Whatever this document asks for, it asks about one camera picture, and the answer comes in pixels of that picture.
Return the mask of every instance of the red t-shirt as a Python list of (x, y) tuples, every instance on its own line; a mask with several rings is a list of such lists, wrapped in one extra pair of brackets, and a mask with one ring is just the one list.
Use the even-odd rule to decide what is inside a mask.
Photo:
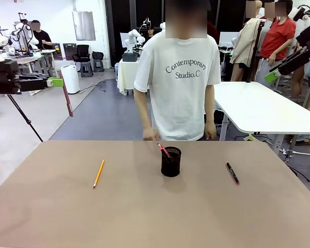
[[(271, 54), (282, 46), (287, 40), (294, 38), (296, 23), (290, 18), (279, 25), (279, 20), (276, 20), (270, 30), (265, 35), (260, 55), (263, 58), (269, 58)], [(286, 57), (286, 50), (279, 52), (276, 59), (283, 59)]]

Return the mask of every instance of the pen holder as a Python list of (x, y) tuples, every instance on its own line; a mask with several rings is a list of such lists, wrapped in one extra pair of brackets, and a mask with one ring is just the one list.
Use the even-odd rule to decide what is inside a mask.
[(162, 153), (161, 172), (166, 177), (176, 177), (180, 173), (181, 151), (171, 146), (166, 147), (165, 150), (170, 154), (171, 158)]

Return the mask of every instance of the marker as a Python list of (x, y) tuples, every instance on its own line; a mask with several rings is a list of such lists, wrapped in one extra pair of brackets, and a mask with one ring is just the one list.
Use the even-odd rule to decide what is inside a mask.
[(226, 163), (226, 165), (227, 165), (227, 168), (229, 169), (229, 171), (231, 172), (232, 176), (234, 177), (234, 180), (236, 181), (237, 185), (239, 185), (240, 182), (239, 182), (239, 179), (238, 179), (237, 175), (235, 174), (234, 170), (229, 165), (229, 163)]
[(100, 173), (101, 173), (101, 171), (102, 171), (103, 164), (104, 164), (104, 160), (102, 160), (101, 166), (100, 166), (99, 171), (98, 171), (98, 175), (97, 175), (97, 177), (96, 177), (96, 179), (95, 179), (95, 182), (94, 182), (94, 184), (93, 184), (93, 189), (95, 189), (95, 186), (96, 186), (97, 183), (98, 183), (98, 180), (99, 180), (99, 177), (100, 177)]
[(168, 156), (168, 158), (171, 158), (170, 154), (165, 150), (165, 148), (163, 146), (161, 146), (159, 143), (157, 143), (157, 145), (160, 147), (160, 150), (163, 152), (165, 152), (165, 154)]

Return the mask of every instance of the beige shirt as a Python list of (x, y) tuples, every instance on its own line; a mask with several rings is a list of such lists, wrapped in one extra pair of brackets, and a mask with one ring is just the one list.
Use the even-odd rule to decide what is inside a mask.
[(244, 63), (250, 67), (253, 49), (257, 38), (258, 23), (258, 19), (252, 18), (240, 31), (238, 41), (230, 61), (232, 64)]

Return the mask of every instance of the person's hand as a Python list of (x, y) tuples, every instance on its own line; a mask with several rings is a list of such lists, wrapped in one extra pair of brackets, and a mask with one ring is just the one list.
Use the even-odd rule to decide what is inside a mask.
[(145, 128), (143, 133), (143, 139), (145, 141), (159, 141), (160, 135), (157, 130), (153, 130), (153, 128)]
[(276, 53), (271, 54), (271, 56), (269, 57), (269, 66), (272, 66), (274, 64), (276, 57), (277, 57)]
[(205, 124), (206, 139), (214, 140), (217, 138), (217, 130), (214, 122), (207, 122)]

